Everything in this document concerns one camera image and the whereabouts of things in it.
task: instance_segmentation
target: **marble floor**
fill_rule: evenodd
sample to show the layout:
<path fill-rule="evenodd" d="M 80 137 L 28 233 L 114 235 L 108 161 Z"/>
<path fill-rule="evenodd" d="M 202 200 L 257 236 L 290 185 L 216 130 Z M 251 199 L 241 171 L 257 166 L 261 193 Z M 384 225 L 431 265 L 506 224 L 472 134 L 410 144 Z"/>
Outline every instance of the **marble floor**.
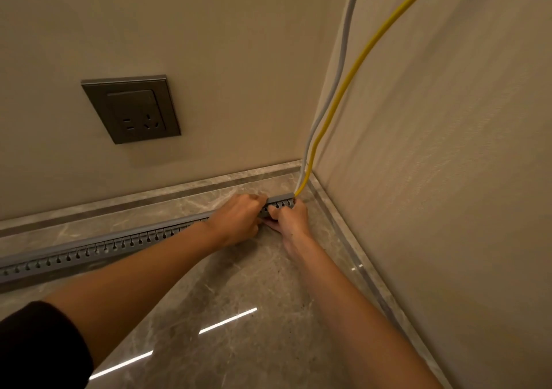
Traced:
<path fill-rule="evenodd" d="M 3 254 L 27 251 L 211 210 L 231 194 L 293 190 L 297 174 L 208 191 L 0 238 Z M 372 302 L 374 296 L 310 190 L 315 237 Z M 0 295 L 0 318 L 44 297 L 66 279 Z M 256 311 L 199 334 L 250 309 Z M 349 378 L 297 269 L 276 232 L 225 248 L 194 267 L 96 370 L 153 351 L 90 381 L 89 388 L 345 388 Z"/>

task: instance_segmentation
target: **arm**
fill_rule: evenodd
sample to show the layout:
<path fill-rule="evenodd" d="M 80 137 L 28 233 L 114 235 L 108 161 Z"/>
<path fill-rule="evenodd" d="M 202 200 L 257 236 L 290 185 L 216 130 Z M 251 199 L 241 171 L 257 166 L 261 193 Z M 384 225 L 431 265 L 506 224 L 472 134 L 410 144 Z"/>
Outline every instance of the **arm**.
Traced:
<path fill-rule="evenodd" d="M 200 260 L 253 237 L 267 197 L 235 195 L 206 222 L 116 263 L 70 280 L 44 301 L 63 312 L 86 342 L 94 367 Z"/>
<path fill-rule="evenodd" d="M 293 209 L 269 206 L 269 213 L 278 222 L 265 223 L 282 234 L 356 387 L 441 387 L 410 344 L 313 239 L 305 204 L 297 199 Z"/>

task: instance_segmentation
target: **wall outlet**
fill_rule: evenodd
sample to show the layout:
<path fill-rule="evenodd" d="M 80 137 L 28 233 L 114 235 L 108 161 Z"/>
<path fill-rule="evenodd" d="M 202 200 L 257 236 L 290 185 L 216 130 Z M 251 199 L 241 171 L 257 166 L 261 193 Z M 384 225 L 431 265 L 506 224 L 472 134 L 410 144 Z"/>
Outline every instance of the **wall outlet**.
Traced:
<path fill-rule="evenodd" d="M 180 134 L 164 76 L 81 84 L 115 143 Z"/>

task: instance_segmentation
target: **black shirt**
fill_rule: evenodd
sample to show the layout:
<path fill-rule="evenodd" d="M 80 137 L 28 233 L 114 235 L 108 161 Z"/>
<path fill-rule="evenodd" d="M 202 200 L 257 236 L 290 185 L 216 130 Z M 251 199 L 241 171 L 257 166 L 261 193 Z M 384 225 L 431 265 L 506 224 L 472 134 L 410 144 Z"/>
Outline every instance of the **black shirt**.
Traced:
<path fill-rule="evenodd" d="M 94 370 L 73 323 L 46 302 L 0 322 L 0 386 L 83 388 Z"/>

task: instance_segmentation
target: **hand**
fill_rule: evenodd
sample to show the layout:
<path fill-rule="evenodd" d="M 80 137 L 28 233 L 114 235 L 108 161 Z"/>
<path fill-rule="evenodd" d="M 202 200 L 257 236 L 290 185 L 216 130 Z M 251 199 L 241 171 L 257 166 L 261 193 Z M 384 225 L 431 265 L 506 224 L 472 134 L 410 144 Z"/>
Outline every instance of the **hand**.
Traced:
<path fill-rule="evenodd" d="M 301 199 L 295 199 L 293 209 L 287 206 L 277 209 L 273 205 L 268 205 L 268 213 L 272 219 L 265 218 L 263 222 L 281 233 L 287 253 L 296 260 L 298 253 L 295 243 L 298 239 L 312 238 L 308 227 L 307 206 Z"/>
<path fill-rule="evenodd" d="M 206 221 L 225 247 L 254 237 L 259 231 L 257 217 L 266 204 L 265 194 L 235 194 Z"/>

